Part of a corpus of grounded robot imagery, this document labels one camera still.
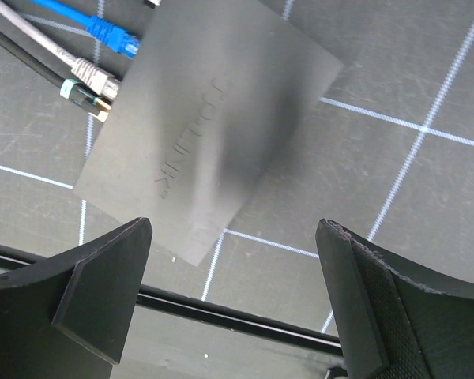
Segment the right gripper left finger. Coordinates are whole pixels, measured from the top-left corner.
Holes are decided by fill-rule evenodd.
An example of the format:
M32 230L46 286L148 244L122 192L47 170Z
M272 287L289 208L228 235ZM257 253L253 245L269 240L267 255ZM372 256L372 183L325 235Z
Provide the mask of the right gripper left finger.
M0 275L0 378L108 378L120 363L152 241L137 218Z

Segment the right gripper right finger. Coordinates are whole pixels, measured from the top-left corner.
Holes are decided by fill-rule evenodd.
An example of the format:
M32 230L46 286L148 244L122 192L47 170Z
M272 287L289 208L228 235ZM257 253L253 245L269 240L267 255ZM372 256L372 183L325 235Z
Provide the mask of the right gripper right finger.
M350 378L474 378L474 283L332 220L315 239Z

